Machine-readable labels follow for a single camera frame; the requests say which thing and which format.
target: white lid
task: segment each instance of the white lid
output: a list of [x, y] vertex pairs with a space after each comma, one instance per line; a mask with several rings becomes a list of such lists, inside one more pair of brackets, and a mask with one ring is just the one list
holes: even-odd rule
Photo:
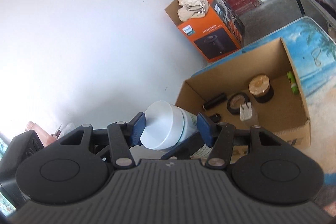
[[184, 119], [178, 107], [165, 101], [157, 101], [147, 108], [145, 116], [146, 127], [140, 137], [144, 147], [166, 149], [179, 141]]

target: circular pad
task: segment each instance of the circular pad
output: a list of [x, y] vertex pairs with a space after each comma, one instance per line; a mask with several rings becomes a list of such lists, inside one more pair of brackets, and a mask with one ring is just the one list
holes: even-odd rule
[[78, 202], [103, 187], [108, 168], [81, 145], [53, 143], [19, 165], [16, 182], [24, 195], [44, 204]]
[[41, 175], [50, 181], [66, 181], [72, 179], [78, 172], [78, 163], [68, 159], [48, 161], [40, 170]]
[[269, 160], [262, 164], [261, 173], [275, 181], [290, 181], [300, 174], [300, 168], [287, 160]]
[[261, 146], [240, 158], [232, 178], [248, 196], [272, 204], [302, 203], [317, 194], [324, 176], [320, 166], [295, 148]]

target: tape roll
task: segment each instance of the tape roll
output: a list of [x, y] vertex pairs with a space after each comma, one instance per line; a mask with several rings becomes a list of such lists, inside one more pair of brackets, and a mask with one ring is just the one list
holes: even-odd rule
[[238, 92], [231, 96], [227, 102], [227, 110], [233, 115], [240, 115], [240, 106], [250, 102], [250, 98], [245, 92]]

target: orange box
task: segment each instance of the orange box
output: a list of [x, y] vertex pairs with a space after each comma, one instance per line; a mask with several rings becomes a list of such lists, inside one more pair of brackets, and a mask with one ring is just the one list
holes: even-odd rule
[[207, 1], [209, 10], [202, 18], [181, 21], [177, 11], [182, 6], [178, 0], [174, 0], [165, 11], [204, 58], [214, 62], [242, 47], [245, 27], [226, 0]]

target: ridged gray surface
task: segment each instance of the ridged gray surface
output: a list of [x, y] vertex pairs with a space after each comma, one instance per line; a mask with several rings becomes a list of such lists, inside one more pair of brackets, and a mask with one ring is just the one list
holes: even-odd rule
[[15, 224], [323, 224], [331, 217], [314, 203], [275, 207], [240, 193], [224, 172], [198, 160], [142, 160], [115, 173], [86, 201], [68, 206], [27, 202]]

